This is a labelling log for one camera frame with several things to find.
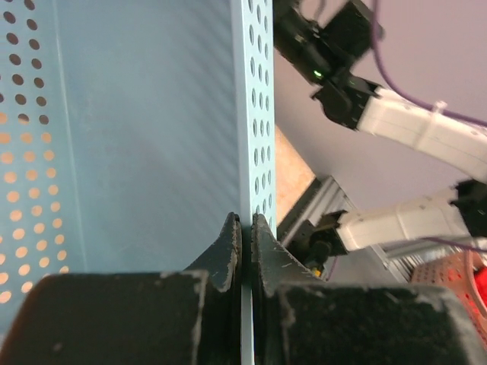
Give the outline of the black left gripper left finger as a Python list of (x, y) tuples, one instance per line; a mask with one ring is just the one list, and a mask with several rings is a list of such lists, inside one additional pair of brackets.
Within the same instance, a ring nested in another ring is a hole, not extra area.
[(241, 225), (183, 271), (50, 275), (27, 295), (3, 364), (238, 364)]

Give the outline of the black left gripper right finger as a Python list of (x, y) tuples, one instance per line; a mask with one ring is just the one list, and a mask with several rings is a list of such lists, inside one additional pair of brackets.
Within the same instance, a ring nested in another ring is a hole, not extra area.
[(454, 293), (431, 285), (328, 284), (272, 235), (251, 230), (257, 364), (484, 364), (485, 348)]

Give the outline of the blue plastic basket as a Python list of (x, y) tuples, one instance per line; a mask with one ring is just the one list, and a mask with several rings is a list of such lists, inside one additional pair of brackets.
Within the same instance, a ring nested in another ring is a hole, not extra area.
[(241, 225), (240, 362), (254, 364), (250, 229), (275, 228), (270, 1), (1, 3), (1, 349), (61, 274), (183, 271)]

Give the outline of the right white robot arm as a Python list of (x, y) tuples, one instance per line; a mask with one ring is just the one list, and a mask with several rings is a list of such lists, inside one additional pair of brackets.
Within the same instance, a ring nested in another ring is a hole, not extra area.
[[(383, 35), (378, 6), (346, 2), (325, 25), (297, 1), (274, 4), (276, 49), (311, 84), (326, 117), (455, 167), (466, 179), (388, 208), (305, 221), (283, 242), (255, 216), (251, 262), (258, 364), (486, 362), (486, 125), (352, 74)], [(329, 285), (330, 258), (388, 246), (402, 257), (455, 248), (402, 284)]]

